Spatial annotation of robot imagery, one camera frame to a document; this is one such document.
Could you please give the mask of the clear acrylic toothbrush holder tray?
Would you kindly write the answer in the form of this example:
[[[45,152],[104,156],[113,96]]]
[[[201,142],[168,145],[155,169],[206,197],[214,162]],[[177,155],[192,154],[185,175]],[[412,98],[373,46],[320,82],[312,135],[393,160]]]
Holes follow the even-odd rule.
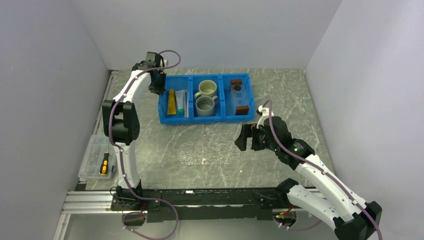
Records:
[[[249,112],[249,103],[243,81],[241,79],[232,79],[229,90],[234,114],[236,116],[247,115]]]

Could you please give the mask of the grey ceramic mug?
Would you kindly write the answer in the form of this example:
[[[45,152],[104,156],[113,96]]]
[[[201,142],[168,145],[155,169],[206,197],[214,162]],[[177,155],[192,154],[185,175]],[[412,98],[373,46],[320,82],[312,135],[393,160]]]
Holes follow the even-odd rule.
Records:
[[[212,117],[216,113],[218,96],[200,96],[195,101],[195,113],[197,117]]]

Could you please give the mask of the blue three-compartment bin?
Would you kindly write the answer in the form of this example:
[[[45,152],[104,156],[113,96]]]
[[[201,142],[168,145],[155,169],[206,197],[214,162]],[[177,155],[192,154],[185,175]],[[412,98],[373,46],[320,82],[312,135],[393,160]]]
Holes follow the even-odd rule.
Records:
[[[245,122],[255,115],[248,73],[167,76],[158,98],[161,124]]]

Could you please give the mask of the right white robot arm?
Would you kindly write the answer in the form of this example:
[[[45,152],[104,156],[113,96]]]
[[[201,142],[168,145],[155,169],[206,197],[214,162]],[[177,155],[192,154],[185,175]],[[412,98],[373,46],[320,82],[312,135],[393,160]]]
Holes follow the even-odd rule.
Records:
[[[245,151],[249,138],[252,150],[274,152],[283,164],[309,180],[323,195],[319,197],[287,178],[276,187],[275,200],[280,207],[292,204],[308,211],[327,224],[339,240],[367,240],[373,233],[382,238],[379,229],[382,207],[376,201],[366,201],[342,183],[311,146],[292,137],[280,117],[270,117],[264,123],[243,124],[234,143]]]

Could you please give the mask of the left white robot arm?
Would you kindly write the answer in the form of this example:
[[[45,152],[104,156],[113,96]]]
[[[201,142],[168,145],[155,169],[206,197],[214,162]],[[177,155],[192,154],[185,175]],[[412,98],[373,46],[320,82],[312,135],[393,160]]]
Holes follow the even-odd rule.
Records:
[[[131,210],[139,209],[144,203],[135,157],[134,141],[140,133],[135,104],[146,91],[157,95],[165,92],[166,73],[163,70],[167,66],[168,62],[160,53],[147,52],[145,60],[132,67],[122,90],[113,99],[104,100],[101,106],[104,134],[119,164],[116,197]]]

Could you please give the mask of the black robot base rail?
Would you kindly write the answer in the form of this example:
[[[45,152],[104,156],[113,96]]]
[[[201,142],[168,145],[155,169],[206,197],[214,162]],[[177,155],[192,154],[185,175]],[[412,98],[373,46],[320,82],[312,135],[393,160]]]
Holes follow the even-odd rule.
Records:
[[[179,220],[271,220],[291,204],[274,187],[209,189],[144,189],[138,203],[125,203],[114,190],[70,191],[63,214],[143,212],[148,223]]]

